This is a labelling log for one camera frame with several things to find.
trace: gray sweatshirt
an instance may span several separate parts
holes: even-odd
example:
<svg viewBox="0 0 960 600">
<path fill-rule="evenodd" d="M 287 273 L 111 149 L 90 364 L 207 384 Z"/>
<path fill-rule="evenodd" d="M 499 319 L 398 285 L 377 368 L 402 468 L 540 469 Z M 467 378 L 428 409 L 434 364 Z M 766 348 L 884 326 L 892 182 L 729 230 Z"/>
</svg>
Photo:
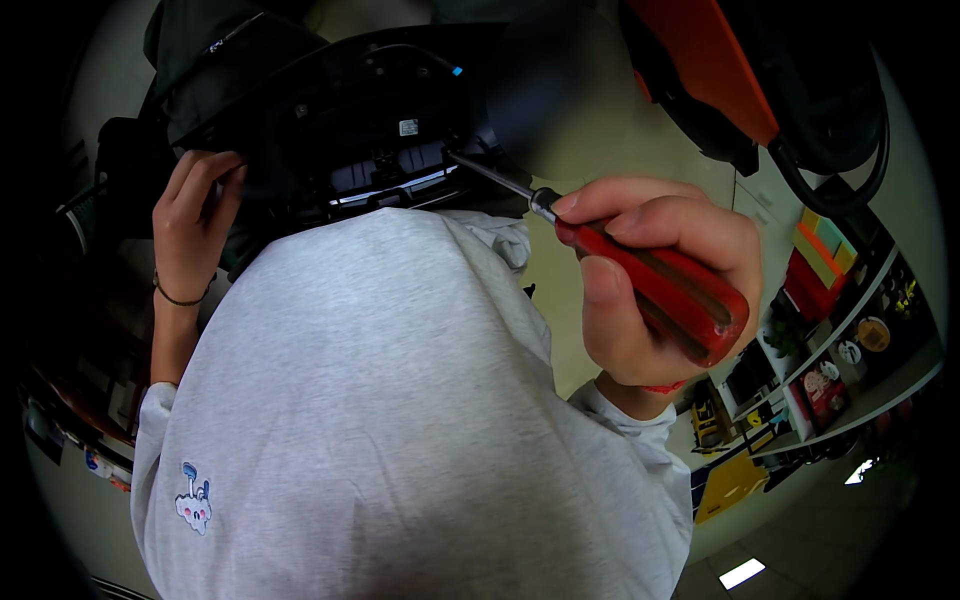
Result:
<svg viewBox="0 0 960 600">
<path fill-rule="evenodd" d="M 557 397 L 510 269 L 437 214 L 271 244 L 140 410 L 132 519 L 164 598 L 668 598 L 676 413 Z"/>
</svg>

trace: finger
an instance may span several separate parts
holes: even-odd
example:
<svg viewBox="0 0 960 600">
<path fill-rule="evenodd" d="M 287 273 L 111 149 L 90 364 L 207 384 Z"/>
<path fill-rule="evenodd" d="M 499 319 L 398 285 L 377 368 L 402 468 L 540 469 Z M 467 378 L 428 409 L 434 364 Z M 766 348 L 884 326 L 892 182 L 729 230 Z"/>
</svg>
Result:
<svg viewBox="0 0 960 600">
<path fill-rule="evenodd" d="M 709 202 L 689 183 L 644 177 L 604 177 L 557 200 L 552 209 L 573 224 L 596 221 L 627 212 L 660 196 L 687 196 Z"/>
<path fill-rule="evenodd" d="M 193 169 L 193 166 L 197 164 L 201 158 L 206 158 L 207 156 L 213 156 L 213 153 L 203 150 L 189 150 L 181 156 L 177 162 L 177 166 L 174 167 L 174 172 L 170 175 L 167 188 L 160 196 L 159 203 L 172 203 L 183 187 L 183 182 L 186 181 L 186 176 L 190 174 L 190 170 Z"/>
<path fill-rule="evenodd" d="M 700 370 L 680 348 L 649 329 L 623 267 L 601 256 L 580 261 L 584 346 L 622 385 L 669 385 Z"/>
<path fill-rule="evenodd" d="M 227 171 L 242 164 L 243 158 L 235 152 L 221 152 L 198 160 L 190 169 L 183 187 L 174 200 L 174 210 L 185 221 L 199 221 L 204 201 L 210 193 L 210 186 Z"/>
<path fill-rule="evenodd" d="M 239 169 L 233 169 L 227 174 L 224 181 L 224 191 L 220 196 L 220 203 L 213 216 L 210 217 L 210 233 L 212 235 L 227 238 L 227 231 L 233 225 L 236 219 L 237 211 L 240 210 L 240 193 L 243 191 L 243 182 L 247 178 L 247 165 Z"/>
<path fill-rule="evenodd" d="M 691 198 L 655 198 L 607 224 L 624 246 L 673 246 L 718 271 L 739 290 L 756 320 L 763 274 L 760 238 L 749 218 Z"/>
<path fill-rule="evenodd" d="M 584 277 L 584 346 L 605 368 L 650 354 L 650 332 L 623 267 L 602 256 L 580 261 Z"/>
</svg>

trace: screwdriver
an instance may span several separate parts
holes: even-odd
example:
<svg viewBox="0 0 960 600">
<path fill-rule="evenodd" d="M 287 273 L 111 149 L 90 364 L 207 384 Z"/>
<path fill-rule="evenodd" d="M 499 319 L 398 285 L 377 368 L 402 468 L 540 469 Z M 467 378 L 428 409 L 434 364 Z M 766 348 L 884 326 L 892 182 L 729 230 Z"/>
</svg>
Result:
<svg viewBox="0 0 960 600">
<path fill-rule="evenodd" d="M 669 338 L 703 368 L 727 357 L 740 338 L 750 307 L 733 286 L 703 264 L 672 247 L 630 248 L 604 230 L 611 219 L 571 225 L 550 209 L 561 195 L 549 187 L 531 190 L 469 158 L 450 158 L 530 202 L 530 210 L 554 226 L 557 237 L 577 258 L 605 256 L 619 263 L 634 287 L 643 321 Z"/>
</svg>

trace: person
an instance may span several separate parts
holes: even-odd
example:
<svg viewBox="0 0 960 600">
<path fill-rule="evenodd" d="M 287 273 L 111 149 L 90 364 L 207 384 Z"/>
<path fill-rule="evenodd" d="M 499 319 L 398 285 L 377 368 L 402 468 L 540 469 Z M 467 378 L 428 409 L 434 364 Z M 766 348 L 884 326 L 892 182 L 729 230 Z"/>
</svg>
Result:
<svg viewBox="0 0 960 600">
<path fill-rule="evenodd" d="M 200 336 L 182 304 L 215 273 L 245 174 L 237 154 L 188 152 L 153 214 L 132 523 L 164 598 L 670 597 L 690 480 L 664 447 L 678 392 L 650 387 L 703 370 L 646 327 L 622 267 L 580 263 L 584 343 L 603 371 L 568 401 L 508 265 L 433 212 L 383 208 L 276 240 Z M 750 305 L 731 356 L 753 339 L 749 219 L 645 178 L 592 181 L 553 209 L 612 217 L 620 243 L 715 269 Z"/>
</svg>

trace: embroidered patch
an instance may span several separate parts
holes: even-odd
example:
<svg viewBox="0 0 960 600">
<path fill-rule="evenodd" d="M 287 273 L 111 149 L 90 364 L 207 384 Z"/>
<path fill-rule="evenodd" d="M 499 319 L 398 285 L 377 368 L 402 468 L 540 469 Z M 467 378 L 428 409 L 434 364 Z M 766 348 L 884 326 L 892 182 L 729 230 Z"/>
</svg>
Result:
<svg viewBox="0 0 960 600">
<path fill-rule="evenodd" d="M 177 514 L 186 519 L 190 529 L 201 536 L 206 533 L 206 522 L 210 520 L 210 482 L 204 480 L 201 488 L 194 489 L 197 470 L 190 463 L 183 463 L 183 474 L 188 481 L 187 493 L 177 496 Z"/>
</svg>

